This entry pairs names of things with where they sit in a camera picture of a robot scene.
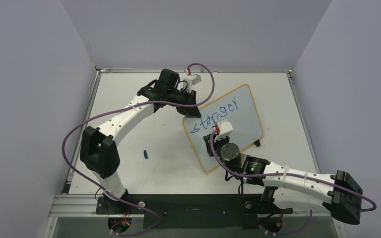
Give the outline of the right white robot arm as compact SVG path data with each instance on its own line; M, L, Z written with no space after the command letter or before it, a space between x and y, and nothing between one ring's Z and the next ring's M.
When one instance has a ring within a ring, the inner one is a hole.
M279 197L274 193L283 188L304 194L304 198L288 198L288 208L306 206L329 212L332 218L346 224L360 223L363 190L348 172L304 172L243 154L237 144L229 141L229 137L217 139L217 134L209 134L203 140L209 156L214 157L228 174L243 183L266 188L266 194L260 198L263 210L272 212L279 206Z

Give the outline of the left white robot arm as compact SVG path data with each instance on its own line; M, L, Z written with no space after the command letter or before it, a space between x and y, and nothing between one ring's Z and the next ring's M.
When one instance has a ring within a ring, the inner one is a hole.
M128 191L118 175L120 156L118 146L122 139L142 120L165 106L176 104L177 112L184 116L200 118L193 86L201 82L200 75L179 74L163 69L158 79L142 87L128 104L127 110L113 116L98 127L87 126L82 133L80 160L103 186L102 207L115 213L128 209Z

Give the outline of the yellow framed whiteboard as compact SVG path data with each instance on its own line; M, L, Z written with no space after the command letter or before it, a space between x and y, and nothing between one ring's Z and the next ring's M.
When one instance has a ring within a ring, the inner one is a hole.
M199 111L200 118L185 117L182 125L203 171L207 173L219 165L208 155L204 136L214 131L221 138L228 136L241 151L263 137L263 127L248 84L226 93Z

